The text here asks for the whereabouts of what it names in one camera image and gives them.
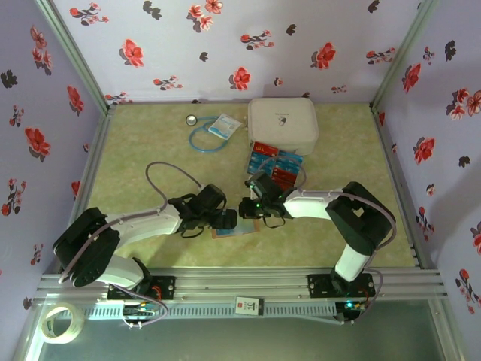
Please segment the blue brown packet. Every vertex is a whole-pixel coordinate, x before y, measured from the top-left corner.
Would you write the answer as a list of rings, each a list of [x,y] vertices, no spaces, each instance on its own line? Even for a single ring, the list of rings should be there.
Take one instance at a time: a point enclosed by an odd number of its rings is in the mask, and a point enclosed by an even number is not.
[[[260,226],[257,219],[244,219],[239,217],[237,219],[237,225],[233,229],[212,229],[211,235],[213,239],[227,238],[255,233],[258,232],[259,229]]]

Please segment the blue VIP card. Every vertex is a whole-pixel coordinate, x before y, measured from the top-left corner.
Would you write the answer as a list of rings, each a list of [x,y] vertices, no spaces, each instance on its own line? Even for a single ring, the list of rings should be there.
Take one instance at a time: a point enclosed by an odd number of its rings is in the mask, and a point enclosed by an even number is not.
[[[263,171],[268,176],[271,176],[273,170],[272,162],[267,162],[262,165],[262,162],[256,162],[255,160],[251,159],[247,166],[247,174],[254,175],[258,171]]]
[[[272,155],[266,155],[263,153],[252,152],[250,154],[249,166],[259,167],[264,161],[272,158]]]
[[[303,163],[304,157],[294,153],[280,151],[278,154],[277,161],[298,166]]]

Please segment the red blue medicine boxes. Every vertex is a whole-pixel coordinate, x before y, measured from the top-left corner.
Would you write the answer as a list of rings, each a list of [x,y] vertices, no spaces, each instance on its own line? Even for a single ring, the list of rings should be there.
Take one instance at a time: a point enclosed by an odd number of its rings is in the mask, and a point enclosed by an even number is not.
[[[278,162],[278,161],[277,161],[277,158],[278,158],[278,155],[277,155],[277,156],[274,156],[274,157],[272,157],[272,158],[270,158],[270,159],[268,159],[268,160],[266,160],[266,161],[264,161],[264,162],[262,163],[262,165],[264,165],[264,164],[267,163],[267,162],[272,162],[272,164],[273,164],[273,169],[274,169],[274,167],[275,167],[276,165],[289,165],[289,166],[292,166],[292,167],[298,167],[298,168],[299,168],[299,171],[300,171],[299,165],[296,166],[296,165],[292,165],[292,164],[288,164],[288,163]]]

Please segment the white red label tag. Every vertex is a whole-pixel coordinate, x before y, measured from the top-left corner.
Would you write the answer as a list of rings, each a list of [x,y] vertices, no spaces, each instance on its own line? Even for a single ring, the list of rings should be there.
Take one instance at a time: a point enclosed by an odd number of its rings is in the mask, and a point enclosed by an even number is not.
[[[264,314],[264,299],[237,296],[235,298],[234,312],[245,316],[262,316]]]

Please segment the white blue gauze packet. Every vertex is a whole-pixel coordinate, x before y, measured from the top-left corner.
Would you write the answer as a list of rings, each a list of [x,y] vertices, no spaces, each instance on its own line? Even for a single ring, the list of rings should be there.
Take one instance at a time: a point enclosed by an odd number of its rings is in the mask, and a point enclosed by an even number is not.
[[[239,120],[227,114],[220,114],[217,119],[208,126],[207,130],[218,138],[228,141],[242,125],[242,122]]]

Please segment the white medical kit box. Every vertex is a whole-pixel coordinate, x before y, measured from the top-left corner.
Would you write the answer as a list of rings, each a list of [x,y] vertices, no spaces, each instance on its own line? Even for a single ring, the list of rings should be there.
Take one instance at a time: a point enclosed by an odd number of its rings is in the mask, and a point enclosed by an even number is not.
[[[256,142],[300,156],[311,154],[319,139],[314,104],[308,98],[262,98],[248,104],[250,144]]]

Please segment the blue tube stethoscope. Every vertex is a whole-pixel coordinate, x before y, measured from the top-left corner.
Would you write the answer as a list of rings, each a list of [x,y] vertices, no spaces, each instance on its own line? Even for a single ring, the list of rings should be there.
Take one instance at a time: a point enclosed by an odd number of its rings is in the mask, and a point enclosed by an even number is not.
[[[218,117],[219,115],[217,116],[208,116],[208,117],[197,117],[195,116],[194,114],[189,114],[186,116],[186,119],[185,119],[185,122],[188,126],[195,126],[199,121],[205,121],[205,124],[202,125],[202,126],[199,126],[195,129],[193,129],[189,135],[189,145],[196,151],[198,151],[199,153],[215,153],[217,151],[220,151],[221,149],[223,149],[228,141],[224,141],[219,147],[217,148],[214,148],[214,149],[202,149],[200,147],[197,147],[194,142],[193,142],[193,138],[194,136],[200,132],[200,131],[203,131],[203,132],[206,132],[206,133],[209,133],[207,128],[208,126],[210,126]]]

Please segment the clear adhesive tape roll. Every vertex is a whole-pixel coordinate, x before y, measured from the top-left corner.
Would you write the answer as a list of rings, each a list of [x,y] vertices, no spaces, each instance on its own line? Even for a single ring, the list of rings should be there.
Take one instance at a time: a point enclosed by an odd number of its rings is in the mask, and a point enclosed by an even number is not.
[[[71,315],[71,322],[68,328],[59,333],[54,331],[54,323],[57,316],[63,311]],[[60,302],[47,308],[41,319],[41,334],[44,342],[48,344],[67,344],[72,342],[82,331],[85,318],[80,308],[67,302]]]

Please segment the aluminium arm base rail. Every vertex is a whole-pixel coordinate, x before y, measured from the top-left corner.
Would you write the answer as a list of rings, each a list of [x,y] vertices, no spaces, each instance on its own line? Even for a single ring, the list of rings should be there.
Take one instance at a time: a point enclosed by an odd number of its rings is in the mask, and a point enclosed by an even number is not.
[[[379,268],[372,271],[374,284],[381,284],[378,301],[447,299],[448,293],[439,271],[433,269]],[[221,303],[235,296],[253,296],[268,302],[311,302],[308,275],[329,274],[329,268],[307,267],[187,267],[155,268],[155,276],[174,276],[174,302]],[[92,283],[75,288],[59,284],[55,274],[43,275],[32,300],[48,299],[97,302],[107,299],[108,285]]]

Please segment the aluminium table side rail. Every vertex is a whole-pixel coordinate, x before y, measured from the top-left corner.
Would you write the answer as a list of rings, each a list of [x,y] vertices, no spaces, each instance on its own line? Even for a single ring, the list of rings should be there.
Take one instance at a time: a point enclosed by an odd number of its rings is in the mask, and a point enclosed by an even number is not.
[[[84,169],[82,179],[80,180],[80,189],[78,190],[77,197],[74,201],[74,207],[72,209],[68,225],[71,225],[82,214],[82,212],[87,209],[92,189],[94,187],[95,178],[98,173],[98,167],[101,162],[104,146],[107,141],[110,122],[113,119],[115,111],[116,105],[111,105],[108,108],[107,113],[102,116],[98,122],[95,137],[89,149],[86,167]]]
[[[428,269],[430,268],[429,262],[425,257],[422,245],[419,243],[419,228],[417,226],[417,222],[413,218],[414,214],[412,213],[412,199],[410,198],[410,192],[407,188],[406,179],[399,163],[398,152],[394,152],[392,150],[392,146],[395,144],[395,142],[392,140],[386,125],[381,125],[379,111],[374,106],[373,102],[369,103],[369,109],[374,119],[377,134],[379,135],[380,143],[386,158],[389,175],[394,187],[396,202],[398,204],[404,231],[407,236],[407,242],[411,249],[415,267],[420,269]]]

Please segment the aluminium frame post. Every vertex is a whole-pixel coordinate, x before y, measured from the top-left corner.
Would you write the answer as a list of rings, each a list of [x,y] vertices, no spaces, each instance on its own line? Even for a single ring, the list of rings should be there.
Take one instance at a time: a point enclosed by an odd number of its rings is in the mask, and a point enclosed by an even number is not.
[[[383,81],[381,82],[374,98],[369,104],[372,114],[374,114],[374,112],[377,110],[377,106],[388,92],[390,84],[395,78],[395,75],[397,74],[403,61],[408,56],[411,48],[417,42],[419,36],[423,33],[424,28],[427,26],[429,18],[434,12],[434,9],[437,7],[439,1],[440,0],[421,0],[416,12],[416,16],[414,17],[407,34],[401,42],[400,47],[396,51],[395,57],[386,73],[386,76],[383,78]]]
[[[107,114],[110,106],[104,99],[97,80],[91,72],[91,69],[81,53],[80,48],[77,46],[71,32],[66,26],[65,21],[62,19],[60,12],[54,5],[53,0],[34,0],[34,2],[49,23],[54,35],[70,59],[76,72],[83,81],[83,84],[88,89],[89,94],[92,96],[96,105],[103,114]]]

